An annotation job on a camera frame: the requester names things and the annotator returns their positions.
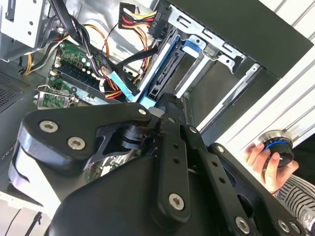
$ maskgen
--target finger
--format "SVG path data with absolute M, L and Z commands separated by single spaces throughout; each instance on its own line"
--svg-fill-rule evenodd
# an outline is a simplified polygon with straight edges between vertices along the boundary
M 278 170 L 278 181 L 281 184 L 284 184 L 298 168 L 299 163 L 291 161 L 289 164 Z
M 252 166 L 255 162 L 255 160 L 257 159 L 258 155 L 263 151 L 264 149 L 264 144 L 258 144 L 253 150 L 252 153 L 249 157 L 249 159 L 247 160 L 247 164 L 249 166 Z
M 264 169 L 264 165 L 269 156 L 270 156 L 270 149 L 266 149 L 262 151 L 256 158 L 254 164 L 252 165 L 252 170 L 255 173 L 260 175 L 262 173 L 262 170 Z
M 245 162 L 248 161 L 248 159 L 249 159 L 249 157 L 251 156 L 251 153 L 252 153 L 252 151 L 253 151 L 254 148 L 255 148 L 255 146 L 254 146 L 254 147 L 247 147 L 247 148 L 246 148 L 246 150 L 245 150 L 245 152 L 244 152 L 244 161 L 245 161 Z
M 277 171 L 280 162 L 279 153 L 274 153 L 268 163 L 265 172 L 265 185 L 267 189 L 273 189 L 277 185 Z

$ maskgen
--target black knob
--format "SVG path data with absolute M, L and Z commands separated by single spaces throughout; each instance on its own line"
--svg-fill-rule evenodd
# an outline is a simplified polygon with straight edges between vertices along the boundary
M 294 154 L 292 152 L 292 141 L 285 137 L 276 137 L 267 140 L 265 143 L 265 149 L 270 149 L 270 160 L 271 156 L 277 152 L 280 155 L 279 166 L 283 167 L 289 164 L 294 159 Z

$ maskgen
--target blue ring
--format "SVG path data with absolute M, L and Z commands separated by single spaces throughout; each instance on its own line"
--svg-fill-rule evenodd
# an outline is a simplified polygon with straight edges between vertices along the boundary
M 275 141 L 275 142 L 273 142 L 273 143 L 271 143 L 271 144 L 268 144 L 267 147 L 265 147 L 265 150 L 268 149 L 268 148 L 270 148 L 270 147 L 271 147 L 272 145 L 274 145 L 274 144 L 289 144 L 289 143 L 286 142 L 286 141 Z

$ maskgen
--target knob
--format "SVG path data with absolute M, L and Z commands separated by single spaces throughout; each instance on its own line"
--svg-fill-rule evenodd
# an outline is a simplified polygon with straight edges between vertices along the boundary
M 292 152 L 293 142 L 289 135 L 283 131 L 273 130 L 264 133 L 258 138 L 260 143 L 264 143 L 265 149 L 270 149 L 270 156 L 267 159 L 269 162 L 271 156 L 277 152 L 280 155 L 278 168 L 286 166 L 294 159 Z

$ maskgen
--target striped sleeve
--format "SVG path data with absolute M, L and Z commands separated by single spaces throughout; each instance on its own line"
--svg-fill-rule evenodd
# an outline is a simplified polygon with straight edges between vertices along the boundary
M 315 235 L 315 186 L 292 175 L 279 190 L 282 200 L 307 231 Z

